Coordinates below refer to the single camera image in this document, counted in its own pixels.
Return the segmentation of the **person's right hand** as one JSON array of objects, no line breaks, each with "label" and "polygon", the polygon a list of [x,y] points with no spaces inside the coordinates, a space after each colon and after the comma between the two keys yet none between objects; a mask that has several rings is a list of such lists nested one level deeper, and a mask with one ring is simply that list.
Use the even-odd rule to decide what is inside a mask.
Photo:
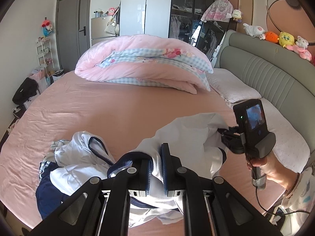
[{"label": "person's right hand", "polygon": [[248,161],[247,167],[249,169],[259,167],[268,180],[276,182],[287,191],[296,185],[299,178],[299,174],[282,165],[272,151],[262,159]]}]

